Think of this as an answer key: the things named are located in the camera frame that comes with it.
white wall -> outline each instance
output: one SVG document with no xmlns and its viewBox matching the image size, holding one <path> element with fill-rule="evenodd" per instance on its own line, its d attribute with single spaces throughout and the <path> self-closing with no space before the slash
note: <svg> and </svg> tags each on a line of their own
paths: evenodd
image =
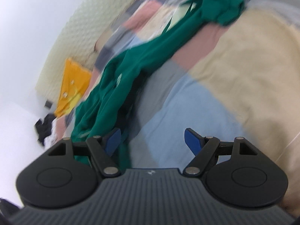
<svg viewBox="0 0 300 225">
<path fill-rule="evenodd" d="M 83 0 L 0 0 L 0 93 L 45 116 L 34 87 L 58 34 Z"/>
<path fill-rule="evenodd" d="M 21 205 L 18 173 L 42 152 L 34 124 L 47 114 L 34 86 L 61 29 L 83 0 L 0 0 L 0 197 Z"/>
</svg>

green garment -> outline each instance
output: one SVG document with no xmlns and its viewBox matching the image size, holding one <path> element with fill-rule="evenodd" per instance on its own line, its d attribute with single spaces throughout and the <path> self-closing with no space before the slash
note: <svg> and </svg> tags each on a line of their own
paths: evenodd
<svg viewBox="0 0 300 225">
<path fill-rule="evenodd" d="M 167 30 L 167 26 L 159 37 L 125 50 L 108 62 L 100 83 L 76 109 L 73 141 L 85 141 L 88 137 L 104 136 L 111 131 L 118 110 L 141 71 L 151 75 L 203 25 L 209 22 L 229 25 L 244 9 L 243 0 L 189 0 L 184 4 L 192 4 L 193 9 L 188 9 L 173 27 Z"/>
</svg>

metal screw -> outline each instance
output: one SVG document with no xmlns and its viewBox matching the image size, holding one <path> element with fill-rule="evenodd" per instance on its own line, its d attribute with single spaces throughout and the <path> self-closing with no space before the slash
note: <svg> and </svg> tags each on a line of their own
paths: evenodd
<svg viewBox="0 0 300 225">
<path fill-rule="evenodd" d="M 119 171 L 119 169 L 117 169 L 117 168 L 114 167 L 114 166 L 106 167 L 106 168 L 104 168 L 104 170 L 103 170 L 103 172 L 104 172 L 105 174 L 108 174 L 108 175 L 114 175 L 114 174 L 116 174 L 118 171 Z"/>
<path fill-rule="evenodd" d="M 185 172 L 190 175 L 195 175 L 200 172 L 200 169 L 195 166 L 189 166 L 185 169 Z"/>
</svg>

white thread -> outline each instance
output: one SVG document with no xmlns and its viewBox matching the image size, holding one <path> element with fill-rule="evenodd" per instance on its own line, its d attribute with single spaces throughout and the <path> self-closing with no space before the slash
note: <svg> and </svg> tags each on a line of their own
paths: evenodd
<svg viewBox="0 0 300 225">
<path fill-rule="evenodd" d="M 300 132 L 296 135 L 295 138 L 292 139 L 292 141 L 284 148 L 284 150 L 282 151 L 282 153 L 280 154 L 280 156 L 277 158 L 277 160 L 275 162 L 277 162 L 281 156 L 284 154 L 285 150 L 289 147 L 290 144 L 292 144 L 294 142 L 294 140 L 300 135 Z"/>
</svg>

pink fabric patch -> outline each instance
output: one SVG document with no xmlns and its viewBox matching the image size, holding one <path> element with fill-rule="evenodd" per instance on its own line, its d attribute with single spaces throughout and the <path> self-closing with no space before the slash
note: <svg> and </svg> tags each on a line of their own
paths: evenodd
<svg viewBox="0 0 300 225">
<path fill-rule="evenodd" d="M 99 77 L 99 75 L 100 75 L 100 72 L 98 71 L 98 69 L 94 68 L 93 71 L 92 71 L 90 84 L 89 84 L 87 90 L 85 91 L 85 93 L 83 94 L 82 98 L 85 98 L 85 96 L 90 92 L 90 90 L 94 86 L 94 84 L 95 84 L 97 78 Z"/>
<path fill-rule="evenodd" d="M 205 25 L 173 55 L 172 59 L 188 71 L 215 48 L 220 37 L 228 29 L 229 27 L 221 27 L 218 24 Z"/>
<path fill-rule="evenodd" d="M 65 131 L 66 131 L 66 116 L 62 116 L 56 120 L 56 141 L 59 141 L 63 138 Z"/>
<path fill-rule="evenodd" d="M 132 15 L 123 26 L 137 33 L 152 18 L 162 4 L 156 0 L 146 2 L 134 15 Z"/>
</svg>

